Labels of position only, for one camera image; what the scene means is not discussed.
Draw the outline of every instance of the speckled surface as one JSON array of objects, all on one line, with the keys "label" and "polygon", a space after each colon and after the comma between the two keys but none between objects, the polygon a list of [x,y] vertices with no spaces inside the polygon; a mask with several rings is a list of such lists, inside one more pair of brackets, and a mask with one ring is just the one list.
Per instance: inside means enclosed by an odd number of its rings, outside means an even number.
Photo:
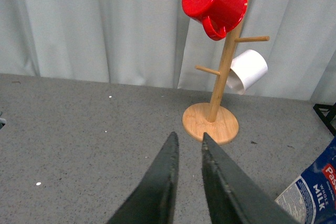
[{"label": "speckled surface", "polygon": [[[188,106],[210,97],[0,74],[7,122],[0,130],[0,223],[105,223],[172,131],[180,140],[174,223],[210,223],[201,144],[181,123]],[[226,94],[222,104],[240,126],[222,148],[272,199],[332,140],[310,102]]]}]

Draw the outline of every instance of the red mug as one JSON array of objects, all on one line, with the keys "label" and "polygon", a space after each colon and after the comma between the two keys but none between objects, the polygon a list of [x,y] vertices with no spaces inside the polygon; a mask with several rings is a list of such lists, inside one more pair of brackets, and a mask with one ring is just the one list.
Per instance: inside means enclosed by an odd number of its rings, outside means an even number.
[{"label": "red mug", "polygon": [[182,0],[182,8],[211,39],[221,40],[243,19],[247,0]]}]

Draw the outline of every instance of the blue milk carton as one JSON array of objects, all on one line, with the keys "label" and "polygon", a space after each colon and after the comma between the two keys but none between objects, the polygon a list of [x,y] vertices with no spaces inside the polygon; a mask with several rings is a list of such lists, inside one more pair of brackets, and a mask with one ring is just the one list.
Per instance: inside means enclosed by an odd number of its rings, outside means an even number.
[{"label": "blue milk carton", "polygon": [[275,200],[302,224],[336,224],[336,137]]}]

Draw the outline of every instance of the red label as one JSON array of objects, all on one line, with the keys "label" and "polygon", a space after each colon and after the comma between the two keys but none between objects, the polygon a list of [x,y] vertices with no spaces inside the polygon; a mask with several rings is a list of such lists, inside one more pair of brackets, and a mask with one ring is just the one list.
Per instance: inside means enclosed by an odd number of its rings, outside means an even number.
[{"label": "red label", "polygon": [[334,194],[336,195],[336,171],[335,168],[328,164],[325,166],[325,168],[322,169],[323,174],[325,177],[329,180],[331,187],[334,191]]}]

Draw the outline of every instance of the white mug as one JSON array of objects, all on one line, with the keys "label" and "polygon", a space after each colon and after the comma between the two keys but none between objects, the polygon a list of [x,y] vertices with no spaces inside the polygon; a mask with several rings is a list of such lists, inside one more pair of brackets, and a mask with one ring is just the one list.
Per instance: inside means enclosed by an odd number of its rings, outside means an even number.
[{"label": "white mug", "polygon": [[244,94],[267,70],[267,63],[258,52],[246,50],[232,60],[226,84],[236,93]]}]

